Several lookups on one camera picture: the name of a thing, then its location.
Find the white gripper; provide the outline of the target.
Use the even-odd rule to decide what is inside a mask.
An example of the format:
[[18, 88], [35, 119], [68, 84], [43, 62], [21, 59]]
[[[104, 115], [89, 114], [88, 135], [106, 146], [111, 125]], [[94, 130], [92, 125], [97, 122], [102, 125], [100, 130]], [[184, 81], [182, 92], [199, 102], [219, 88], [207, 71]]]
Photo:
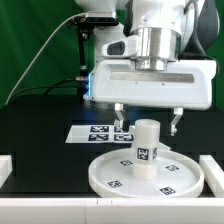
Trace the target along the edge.
[[114, 125], [122, 130], [123, 104], [174, 108], [170, 123], [170, 135], [174, 136], [184, 109], [206, 110], [211, 106], [216, 68], [214, 60], [171, 62], [165, 71], [136, 70], [131, 60], [104, 60], [93, 75], [91, 95], [97, 102], [116, 103]]

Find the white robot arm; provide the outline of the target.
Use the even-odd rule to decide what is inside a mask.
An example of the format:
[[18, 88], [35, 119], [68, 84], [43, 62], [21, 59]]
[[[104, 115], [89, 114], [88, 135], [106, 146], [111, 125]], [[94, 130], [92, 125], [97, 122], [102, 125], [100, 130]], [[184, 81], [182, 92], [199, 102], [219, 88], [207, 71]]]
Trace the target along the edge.
[[185, 109], [212, 104], [218, 63], [204, 50], [219, 30], [214, 0], [75, 0], [95, 36], [94, 68], [85, 98], [109, 104], [128, 130], [127, 106], [171, 108], [170, 131]]

